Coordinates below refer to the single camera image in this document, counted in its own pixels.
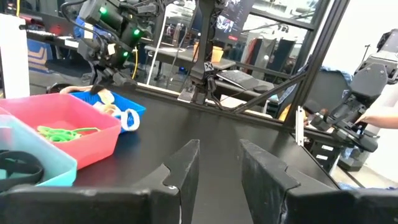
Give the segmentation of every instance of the table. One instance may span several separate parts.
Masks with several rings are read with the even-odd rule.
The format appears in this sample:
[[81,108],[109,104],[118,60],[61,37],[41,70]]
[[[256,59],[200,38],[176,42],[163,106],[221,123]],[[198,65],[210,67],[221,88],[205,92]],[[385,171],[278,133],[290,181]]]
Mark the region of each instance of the table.
[[237,158],[239,140],[248,139],[304,174],[337,188],[289,133],[171,103],[174,101],[166,96],[113,91],[147,111],[137,133],[121,135],[114,154],[79,171],[75,186],[130,186],[189,140],[199,139],[200,176],[192,223],[252,223]]
[[[155,52],[156,47],[147,45],[147,46],[145,46],[145,50]],[[157,53],[156,60],[163,62],[163,63],[173,64],[176,54],[177,54],[177,48],[161,47]],[[189,70],[193,67],[192,59],[193,59],[193,50],[187,49],[184,51],[180,51],[178,53],[178,57],[175,61],[175,65],[177,65],[179,67],[187,68]],[[234,66],[235,64],[236,63],[234,61],[222,58],[220,62],[213,63],[213,66],[218,70],[225,70],[227,68]]]

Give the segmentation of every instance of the floor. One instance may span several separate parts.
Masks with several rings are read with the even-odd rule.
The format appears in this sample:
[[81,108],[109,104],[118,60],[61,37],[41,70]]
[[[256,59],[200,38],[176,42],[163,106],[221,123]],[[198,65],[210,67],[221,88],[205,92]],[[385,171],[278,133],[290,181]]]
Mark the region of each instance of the floor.
[[[160,77],[159,80],[155,81],[157,74],[157,67],[154,68],[153,76],[150,78],[150,85],[157,86],[160,88],[167,88],[169,90],[179,92],[184,81],[185,75],[178,73],[178,69],[174,68],[173,73],[170,75],[171,65],[163,64],[162,70],[164,75]],[[139,72],[137,81],[146,83],[146,76],[144,72]],[[54,83],[72,83],[74,85],[81,85],[81,80],[79,78],[67,77],[61,74],[44,74],[40,72],[30,72],[30,93],[32,95],[44,94],[46,91],[46,86],[53,85]],[[360,182],[366,188],[388,188],[388,187],[398,187],[398,183],[395,183],[371,170],[370,168],[364,166],[359,172],[350,172],[358,182]],[[332,175],[337,182],[345,183],[353,187],[359,187],[343,170],[337,167]]]

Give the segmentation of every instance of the blue plastic tray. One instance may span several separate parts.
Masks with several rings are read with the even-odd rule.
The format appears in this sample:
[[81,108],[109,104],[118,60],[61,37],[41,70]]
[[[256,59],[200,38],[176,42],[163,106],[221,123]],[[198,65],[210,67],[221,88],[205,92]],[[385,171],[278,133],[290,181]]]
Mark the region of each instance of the blue plastic tray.
[[28,152],[42,163],[44,176],[37,186],[70,187],[76,179],[74,158],[11,115],[0,115],[0,146],[10,151]]
[[[101,102],[101,98],[100,96],[98,96],[98,94],[95,95],[91,95],[89,92],[81,92],[81,93],[71,93],[73,96],[89,103],[90,105],[94,105],[97,102]],[[123,96],[120,96],[116,93],[112,93],[112,95],[114,96],[114,104],[121,110],[121,111],[126,111],[127,109],[132,109],[135,110],[138,115],[139,118],[142,119],[142,115],[144,115],[146,108],[138,105],[137,103],[128,100],[126,98],[124,98]],[[129,118],[127,119],[127,124],[128,126],[132,126],[134,124],[134,119],[132,118],[131,115],[129,115]],[[125,129],[121,128],[121,132],[120,133],[124,133],[126,132]]]

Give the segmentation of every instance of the green led light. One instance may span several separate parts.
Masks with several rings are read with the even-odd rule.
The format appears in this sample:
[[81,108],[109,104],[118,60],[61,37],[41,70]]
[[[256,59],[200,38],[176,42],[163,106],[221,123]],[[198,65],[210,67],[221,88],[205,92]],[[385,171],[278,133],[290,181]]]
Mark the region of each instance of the green led light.
[[104,7],[101,7],[101,8],[99,9],[99,11],[100,11],[102,14],[105,14],[105,13],[106,13],[106,9],[105,9]]
[[136,29],[136,30],[133,32],[134,35],[139,35],[139,33],[140,33],[140,30],[139,30],[139,29]]

